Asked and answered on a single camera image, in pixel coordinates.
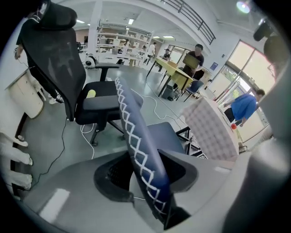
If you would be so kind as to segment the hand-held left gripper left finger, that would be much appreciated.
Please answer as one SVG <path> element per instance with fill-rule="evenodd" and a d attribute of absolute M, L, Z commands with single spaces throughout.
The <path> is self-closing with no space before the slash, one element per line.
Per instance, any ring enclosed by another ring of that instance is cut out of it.
<path fill-rule="evenodd" d="M 127 152 L 70 165 L 37 184 L 24 204 L 60 231 L 162 231 Z"/>

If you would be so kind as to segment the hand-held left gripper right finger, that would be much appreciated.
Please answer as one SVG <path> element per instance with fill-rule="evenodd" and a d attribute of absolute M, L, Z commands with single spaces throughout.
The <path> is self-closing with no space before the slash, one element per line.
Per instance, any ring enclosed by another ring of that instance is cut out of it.
<path fill-rule="evenodd" d="M 169 177 L 171 191 L 165 230 L 182 223 L 206 204 L 235 164 L 161 149 L 159 154 Z"/>

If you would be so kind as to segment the blue padded chair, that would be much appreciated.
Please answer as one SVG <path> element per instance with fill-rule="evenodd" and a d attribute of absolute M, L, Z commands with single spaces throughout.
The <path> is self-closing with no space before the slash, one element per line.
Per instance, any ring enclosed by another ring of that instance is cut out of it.
<path fill-rule="evenodd" d="M 190 217 L 185 209 L 177 206 L 174 193 L 188 191 L 198 178 L 198 170 L 157 148 L 126 81 L 116 78 L 115 86 L 120 119 L 138 185 L 154 217 L 168 230 Z"/>
<path fill-rule="evenodd" d="M 192 95 L 194 95 L 195 93 L 197 93 L 198 92 L 198 90 L 202 87 L 204 85 L 204 83 L 202 82 L 202 81 L 200 81 L 200 80 L 198 80 L 198 81 L 193 81 L 192 83 L 191 83 L 191 85 L 189 86 L 189 87 L 187 87 L 185 90 L 184 90 L 184 92 L 183 92 L 183 94 L 182 95 L 184 95 L 186 92 L 188 92 L 188 97 L 184 100 L 184 102 L 189 98 L 189 97 L 191 97 Z"/>

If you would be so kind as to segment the table with pink checked cloth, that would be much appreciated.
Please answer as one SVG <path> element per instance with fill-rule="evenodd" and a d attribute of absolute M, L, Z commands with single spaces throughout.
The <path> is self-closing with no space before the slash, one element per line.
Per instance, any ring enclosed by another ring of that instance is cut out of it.
<path fill-rule="evenodd" d="M 216 102 L 200 97 L 181 115 L 208 159 L 230 161 L 239 156 L 237 134 Z"/>

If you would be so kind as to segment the black office chair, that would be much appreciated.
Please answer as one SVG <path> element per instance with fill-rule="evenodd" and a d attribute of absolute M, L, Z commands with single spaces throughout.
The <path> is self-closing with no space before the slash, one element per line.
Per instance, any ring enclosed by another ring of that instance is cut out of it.
<path fill-rule="evenodd" d="M 24 38 L 25 52 L 44 79 L 60 94 L 67 119 L 79 125 L 96 125 L 90 143 L 97 146 L 95 137 L 107 124 L 123 132 L 114 123 L 120 119 L 115 83 L 105 79 L 109 69 L 118 69 L 120 65 L 97 65 L 96 68 L 101 69 L 100 81 L 85 83 L 86 72 L 73 29 L 77 14 L 71 8 L 47 1 L 40 22 L 29 30 L 33 38 Z M 89 90 L 96 91 L 94 98 L 86 98 Z"/>

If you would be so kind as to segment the white round cabinet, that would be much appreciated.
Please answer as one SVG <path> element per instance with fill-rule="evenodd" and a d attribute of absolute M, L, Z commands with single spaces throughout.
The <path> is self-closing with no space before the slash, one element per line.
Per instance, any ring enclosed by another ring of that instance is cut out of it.
<path fill-rule="evenodd" d="M 43 110 L 46 97 L 42 86 L 28 69 L 12 81 L 5 90 L 29 118 L 38 117 Z"/>

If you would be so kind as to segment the black square waste bin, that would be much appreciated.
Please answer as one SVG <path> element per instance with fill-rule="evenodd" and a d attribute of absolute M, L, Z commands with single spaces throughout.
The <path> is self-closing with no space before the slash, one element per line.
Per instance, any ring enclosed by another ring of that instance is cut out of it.
<path fill-rule="evenodd" d="M 173 98 L 174 95 L 174 91 L 173 91 L 173 87 L 171 85 L 166 85 L 164 92 L 162 94 L 162 98 L 164 99 L 169 99 L 169 98 Z"/>

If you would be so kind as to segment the yellow table with black legs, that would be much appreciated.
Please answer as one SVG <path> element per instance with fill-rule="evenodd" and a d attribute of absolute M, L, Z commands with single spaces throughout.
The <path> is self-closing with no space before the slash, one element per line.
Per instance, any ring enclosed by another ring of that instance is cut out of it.
<path fill-rule="evenodd" d="M 166 86 L 171 80 L 177 84 L 177 87 L 181 91 L 181 93 L 193 82 L 193 79 L 190 76 L 188 76 L 185 72 L 183 72 L 181 69 L 172 66 L 168 61 L 159 57 L 155 58 L 154 63 L 152 64 L 150 70 L 148 71 L 145 80 L 147 80 L 147 77 L 149 76 L 150 72 L 152 71 L 156 63 L 161 65 L 166 70 L 165 76 L 168 76 L 158 97 L 161 96 L 161 94 L 164 92 Z"/>

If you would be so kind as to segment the white round floor device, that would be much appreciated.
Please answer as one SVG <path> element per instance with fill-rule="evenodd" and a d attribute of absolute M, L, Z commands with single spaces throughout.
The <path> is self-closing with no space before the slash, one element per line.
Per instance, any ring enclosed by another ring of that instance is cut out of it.
<path fill-rule="evenodd" d="M 97 58 L 91 53 L 86 53 L 85 68 L 91 69 L 91 68 L 95 68 L 97 65 L 98 65 Z"/>

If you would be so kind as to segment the carried cardboard box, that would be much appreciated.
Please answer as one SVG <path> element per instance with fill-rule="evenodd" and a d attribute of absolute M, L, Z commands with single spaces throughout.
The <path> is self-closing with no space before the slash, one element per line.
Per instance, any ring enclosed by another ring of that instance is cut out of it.
<path fill-rule="evenodd" d="M 183 61 L 185 65 L 189 66 L 191 69 L 196 69 L 200 65 L 200 61 L 194 56 L 186 54 Z"/>

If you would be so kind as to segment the white shelving unit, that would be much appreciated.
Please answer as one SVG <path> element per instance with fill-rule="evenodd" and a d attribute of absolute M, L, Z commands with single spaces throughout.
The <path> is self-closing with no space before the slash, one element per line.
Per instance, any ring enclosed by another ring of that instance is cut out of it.
<path fill-rule="evenodd" d="M 122 25 L 103 24 L 97 30 L 99 62 L 140 66 L 147 57 L 153 33 Z"/>

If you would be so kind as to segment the black balcony railing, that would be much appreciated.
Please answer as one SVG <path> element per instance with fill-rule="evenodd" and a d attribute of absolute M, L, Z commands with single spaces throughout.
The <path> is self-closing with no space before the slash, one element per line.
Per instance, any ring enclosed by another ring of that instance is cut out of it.
<path fill-rule="evenodd" d="M 179 14 L 185 16 L 196 28 L 202 33 L 207 40 L 208 44 L 211 45 L 216 39 L 215 34 L 212 32 L 210 27 L 202 19 L 202 17 L 184 0 L 157 0 L 158 2 L 169 5 L 175 9 Z"/>

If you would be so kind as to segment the glass door with dark frame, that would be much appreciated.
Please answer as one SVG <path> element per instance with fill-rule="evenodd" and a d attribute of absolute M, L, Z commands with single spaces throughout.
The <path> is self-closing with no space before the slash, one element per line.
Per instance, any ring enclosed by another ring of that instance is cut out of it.
<path fill-rule="evenodd" d="M 223 105 L 243 95 L 267 93 L 275 84 L 275 71 L 265 56 L 249 44 L 239 41 L 220 71 L 213 78 L 210 91 L 221 110 Z"/>

